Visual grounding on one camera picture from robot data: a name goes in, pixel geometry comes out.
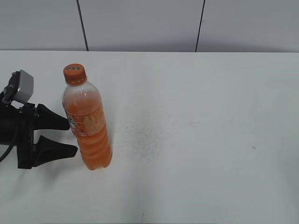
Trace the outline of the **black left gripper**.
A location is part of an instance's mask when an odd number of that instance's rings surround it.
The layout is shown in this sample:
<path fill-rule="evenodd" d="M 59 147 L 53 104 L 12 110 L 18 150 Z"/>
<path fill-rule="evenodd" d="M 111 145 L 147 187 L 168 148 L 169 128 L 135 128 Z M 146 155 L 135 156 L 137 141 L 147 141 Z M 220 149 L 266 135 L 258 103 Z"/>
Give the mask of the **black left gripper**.
<path fill-rule="evenodd" d="M 60 159 L 72 158 L 78 148 L 59 143 L 40 136 L 34 144 L 34 130 L 69 130 L 68 119 L 52 112 L 43 104 L 35 108 L 33 103 L 25 103 L 15 108 L 11 102 L 5 103 L 5 93 L 0 94 L 0 144 L 8 145 L 0 156 L 0 161 L 10 154 L 13 147 L 17 150 L 17 166 L 20 169 L 31 169 L 45 163 Z"/>

